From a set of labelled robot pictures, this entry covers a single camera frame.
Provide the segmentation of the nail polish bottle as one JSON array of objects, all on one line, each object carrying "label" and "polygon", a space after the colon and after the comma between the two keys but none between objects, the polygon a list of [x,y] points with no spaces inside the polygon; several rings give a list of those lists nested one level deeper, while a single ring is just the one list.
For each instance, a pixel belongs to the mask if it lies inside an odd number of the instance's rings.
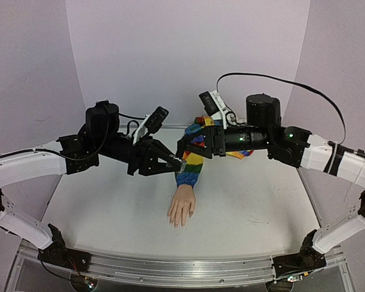
[{"label": "nail polish bottle", "polygon": [[178,161],[178,166],[176,167],[176,172],[181,173],[185,170],[187,163],[185,160],[183,160],[181,158],[178,158],[177,161]]}]

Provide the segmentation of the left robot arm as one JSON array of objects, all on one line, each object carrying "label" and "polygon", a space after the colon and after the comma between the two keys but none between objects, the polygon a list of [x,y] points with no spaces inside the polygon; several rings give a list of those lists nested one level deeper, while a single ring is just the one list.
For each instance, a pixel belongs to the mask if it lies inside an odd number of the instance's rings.
[{"label": "left robot arm", "polygon": [[152,136],[168,113],[159,106],[143,119],[134,134],[122,133],[119,107],[105,100],[86,110],[85,124],[78,134],[59,137],[39,147],[0,154],[0,228],[45,251],[56,265],[67,264],[70,253],[60,230],[18,211],[3,194],[3,187],[42,176],[84,172],[99,166],[100,156],[126,163],[128,175],[180,172],[186,162]]}]

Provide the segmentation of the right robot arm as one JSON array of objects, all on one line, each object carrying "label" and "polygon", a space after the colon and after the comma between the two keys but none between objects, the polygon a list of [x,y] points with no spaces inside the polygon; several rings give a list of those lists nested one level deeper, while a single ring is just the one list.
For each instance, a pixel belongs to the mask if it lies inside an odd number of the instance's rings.
[{"label": "right robot arm", "polygon": [[246,98],[245,125],[227,124],[226,106],[214,92],[200,94],[204,109],[221,125],[209,125],[178,141],[177,156],[187,151],[205,158],[242,150],[266,150],[268,159],[309,170],[319,170],[363,188],[360,208],[332,226],[314,231],[310,245],[320,254],[365,229],[365,150],[353,150],[311,131],[281,125],[280,101],[266,94]]}]

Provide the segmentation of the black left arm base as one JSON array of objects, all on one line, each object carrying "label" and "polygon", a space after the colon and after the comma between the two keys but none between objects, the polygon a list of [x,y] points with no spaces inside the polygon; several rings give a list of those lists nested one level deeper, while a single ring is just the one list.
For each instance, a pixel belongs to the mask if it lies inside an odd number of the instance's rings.
[{"label": "black left arm base", "polygon": [[47,226],[52,234],[52,243],[38,251],[38,260],[42,263],[74,269],[78,272],[87,272],[91,254],[68,248],[59,229],[50,223]]}]

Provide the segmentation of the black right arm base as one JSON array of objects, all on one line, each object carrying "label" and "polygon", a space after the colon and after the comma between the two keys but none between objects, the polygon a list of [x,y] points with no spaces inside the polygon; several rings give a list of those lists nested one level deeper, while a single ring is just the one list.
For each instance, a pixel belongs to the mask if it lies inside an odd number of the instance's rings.
[{"label": "black right arm base", "polygon": [[306,235],[299,252],[273,258],[272,267],[276,279],[310,273],[326,266],[325,256],[313,249],[313,237],[316,232],[315,229]]}]

